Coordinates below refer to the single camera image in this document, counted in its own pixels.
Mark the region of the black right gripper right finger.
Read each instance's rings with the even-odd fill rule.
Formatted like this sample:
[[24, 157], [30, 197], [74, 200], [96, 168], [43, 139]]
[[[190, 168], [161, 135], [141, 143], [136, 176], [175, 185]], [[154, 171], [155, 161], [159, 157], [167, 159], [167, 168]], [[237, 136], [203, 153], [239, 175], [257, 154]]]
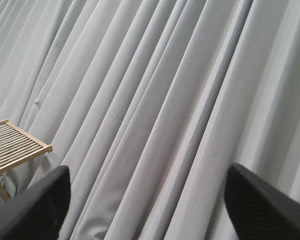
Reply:
[[300, 240], [300, 203], [241, 164], [227, 171], [224, 202], [240, 240]]

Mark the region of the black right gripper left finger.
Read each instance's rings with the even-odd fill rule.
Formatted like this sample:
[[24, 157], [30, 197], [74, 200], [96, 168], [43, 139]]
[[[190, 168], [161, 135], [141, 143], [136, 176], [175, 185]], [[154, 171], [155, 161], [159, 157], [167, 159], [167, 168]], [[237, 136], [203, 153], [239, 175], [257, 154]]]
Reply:
[[0, 240], [58, 239], [70, 199], [70, 171], [59, 166], [0, 206]]

